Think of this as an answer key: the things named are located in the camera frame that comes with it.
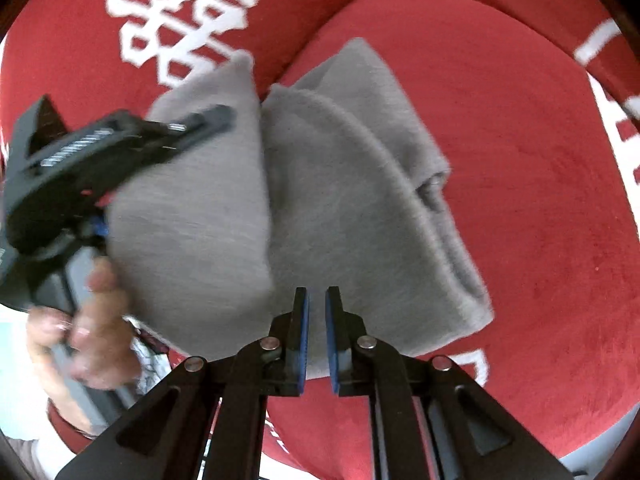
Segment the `person's left hand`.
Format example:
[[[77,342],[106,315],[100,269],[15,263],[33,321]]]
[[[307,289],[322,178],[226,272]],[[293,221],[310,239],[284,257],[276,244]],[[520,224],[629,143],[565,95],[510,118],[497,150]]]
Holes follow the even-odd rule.
[[[87,287],[90,297],[74,316],[48,307],[29,310],[29,356],[45,378],[57,382],[52,348],[66,342],[72,348],[72,362],[66,366],[71,378],[99,390],[131,384],[140,376],[141,364],[131,348],[134,330],[125,320],[129,297],[109,258],[93,260]]]

